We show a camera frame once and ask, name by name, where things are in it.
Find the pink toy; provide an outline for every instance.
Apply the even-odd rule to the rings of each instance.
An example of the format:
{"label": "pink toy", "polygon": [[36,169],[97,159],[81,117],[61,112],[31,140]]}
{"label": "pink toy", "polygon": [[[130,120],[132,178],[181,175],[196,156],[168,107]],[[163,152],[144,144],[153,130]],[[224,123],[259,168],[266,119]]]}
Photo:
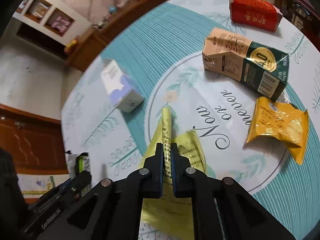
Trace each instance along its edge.
{"label": "pink toy", "polygon": [[64,33],[70,24],[71,22],[64,20],[62,16],[58,16],[51,24],[51,27],[57,29],[60,33]]}

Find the table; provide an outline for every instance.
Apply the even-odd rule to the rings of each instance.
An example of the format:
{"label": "table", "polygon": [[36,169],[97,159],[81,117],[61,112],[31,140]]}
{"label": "table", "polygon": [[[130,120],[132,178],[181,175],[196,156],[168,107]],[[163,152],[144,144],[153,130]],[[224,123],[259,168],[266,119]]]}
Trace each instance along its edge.
{"label": "table", "polygon": [[[259,95],[230,78],[203,70],[203,41],[214,27],[290,55],[284,94],[301,110],[307,108],[310,116],[303,165],[294,162],[282,143],[268,138],[243,147],[248,119],[237,115],[227,99],[236,98],[251,118]],[[108,101],[100,78],[108,58],[121,65],[146,98],[133,113],[121,113]],[[197,130],[209,175],[235,178],[296,239],[303,239],[320,218],[319,104],[320,53],[286,19],[270,33],[233,24],[228,0],[169,0],[131,24],[101,52],[70,94],[61,121],[65,150],[89,152],[95,185],[106,177],[125,178],[137,169],[160,109],[170,105],[175,135],[192,127]],[[221,118],[216,110],[220,106],[231,119]],[[204,109],[214,123],[205,123],[199,113]],[[173,239],[141,224],[140,239],[158,239],[159,235]]]}

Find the crumpled yellow packaging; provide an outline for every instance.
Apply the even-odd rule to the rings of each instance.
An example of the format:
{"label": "crumpled yellow packaging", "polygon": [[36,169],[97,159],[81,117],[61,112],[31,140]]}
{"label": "crumpled yellow packaging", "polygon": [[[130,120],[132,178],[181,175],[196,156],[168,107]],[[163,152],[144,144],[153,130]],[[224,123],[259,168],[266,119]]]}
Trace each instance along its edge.
{"label": "crumpled yellow packaging", "polygon": [[257,99],[249,127],[247,143],[257,136],[271,136],[285,142],[298,164],[302,164],[308,140],[308,111],[291,104],[274,103],[266,97]]}
{"label": "crumpled yellow packaging", "polygon": [[193,240],[193,218],[190,198],[175,198],[171,179],[171,142],[177,143],[180,155],[190,160],[192,167],[205,172],[205,159],[199,138],[195,130],[176,137],[171,137],[170,108],[162,109],[162,117],[141,162],[155,154],[156,144],[164,146],[164,182],[160,199],[144,199],[141,221],[147,222],[154,228],[183,240]]}

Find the striped pattern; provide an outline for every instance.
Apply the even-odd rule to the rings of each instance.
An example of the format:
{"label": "striped pattern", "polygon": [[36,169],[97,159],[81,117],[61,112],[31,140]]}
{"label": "striped pattern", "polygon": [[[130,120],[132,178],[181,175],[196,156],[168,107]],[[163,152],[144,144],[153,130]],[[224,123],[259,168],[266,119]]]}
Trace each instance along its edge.
{"label": "striped pattern", "polygon": [[[213,20],[182,7],[164,3],[139,18],[101,53],[115,59],[138,84],[148,99],[157,81],[174,63],[202,50],[204,38],[214,27]],[[290,85],[292,102],[304,109]],[[132,136],[145,152],[144,117],[147,100],[134,117],[124,114]],[[317,223],[319,213],[319,139],[310,122],[309,140],[302,166],[289,157],[281,172],[254,197],[273,214],[296,239],[302,239]]]}

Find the small white carton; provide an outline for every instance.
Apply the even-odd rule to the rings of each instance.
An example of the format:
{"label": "small white carton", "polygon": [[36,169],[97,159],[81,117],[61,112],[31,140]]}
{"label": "small white carton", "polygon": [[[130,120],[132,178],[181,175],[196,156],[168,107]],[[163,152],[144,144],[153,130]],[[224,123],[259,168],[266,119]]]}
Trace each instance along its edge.
{"label": "small white carton", "polygon": [[130,113],[144,98],[140,95],[133,80],[124,73],[115,60],[107,60],[107,66],[101,72],[103,84],[113,106]]}

